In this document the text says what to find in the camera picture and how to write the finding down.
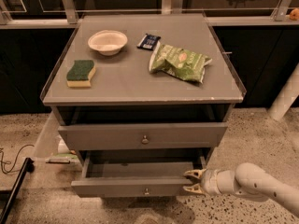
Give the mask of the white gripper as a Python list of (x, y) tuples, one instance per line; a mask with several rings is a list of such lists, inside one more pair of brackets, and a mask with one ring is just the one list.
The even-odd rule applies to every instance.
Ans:
[(193, 169), (186, 171), (183, 175), (186, 178), (193, 178), (199, 180), (201, 178), (200, 185), (194, 184), (191, 186), (184, 186), (183, 189), (189, 193), (195, 195), (221, 195), (220, 189), (217, 183), (218, 170), (206, 170), (206, 169)]

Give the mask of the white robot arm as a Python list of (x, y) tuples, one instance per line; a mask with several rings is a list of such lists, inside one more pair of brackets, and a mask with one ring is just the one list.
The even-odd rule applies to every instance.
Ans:
[(254, 202), (271, 199), (299, 217), (299, 190), (253, 163), (241, 163), (234, 170), (195, 169), (184, 176), (194, 180), (191, 186), (183, 187), (192, 194), (230, 194)]

